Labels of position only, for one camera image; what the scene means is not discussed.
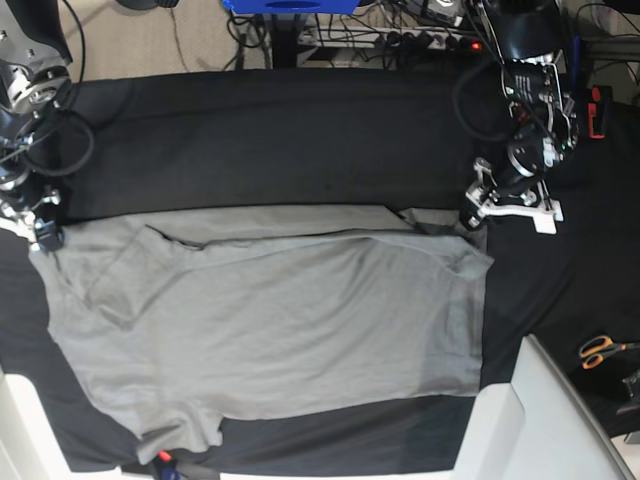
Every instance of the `black cloth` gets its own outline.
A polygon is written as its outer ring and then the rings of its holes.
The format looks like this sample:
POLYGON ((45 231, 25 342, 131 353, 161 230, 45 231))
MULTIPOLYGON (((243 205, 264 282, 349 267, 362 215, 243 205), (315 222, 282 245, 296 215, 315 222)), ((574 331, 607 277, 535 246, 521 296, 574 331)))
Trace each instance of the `black cloth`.
MULTIPOLYGON (((453 80, 336 69, 87 84, 79 108, 98 130, 98 150, 67 181, 72 196, 63 221, 238 205, 457 208, 474 155, 491 156, 496 147, 474 144, 459 126, 450 102, 453 80)), ((495 128, 506 114, 497 79, 474 88, 465 108, 475 123, 495 128)), ((491 225, 496 262, 487 279, 482 382, 508 381, 522 336, 534 331, 617 434, 637 429, 640 416, 616 418, 619 399, 599 393, 598 369, 587 376, 576 371, 577 346, 588 336, 604 330, 620 340, 640 338, 632 321, 640 308, 638 114, 616 107, 611 124, 609 139, 583 142, 553 172, 552 194, 567 217, 558 235, 537 235, 524 219, 491 225)), ((135 439, 91 407, 52 343, 42 283, 25 245, 6 234, 0 234, 0 285, 0 364, 34 381, 71 467, 133 461, 135 439)), ((618 384, 633 366, 606 370, 609 383, 618 384)), ((472 405, 473 399, 433 397, 283 420, 227 420, 222 447, 178 454, 247 474, 446 470, 472 405)))

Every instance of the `blue bin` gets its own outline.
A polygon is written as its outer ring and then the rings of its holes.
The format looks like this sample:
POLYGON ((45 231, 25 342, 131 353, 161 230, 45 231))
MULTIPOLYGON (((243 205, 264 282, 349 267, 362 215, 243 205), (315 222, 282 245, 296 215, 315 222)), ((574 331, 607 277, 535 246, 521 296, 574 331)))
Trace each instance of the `blue bin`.
POLYGON ((342 13, 349 15, 358 0, 224 0, 222 5, 239 15, 256 13, 342 13))

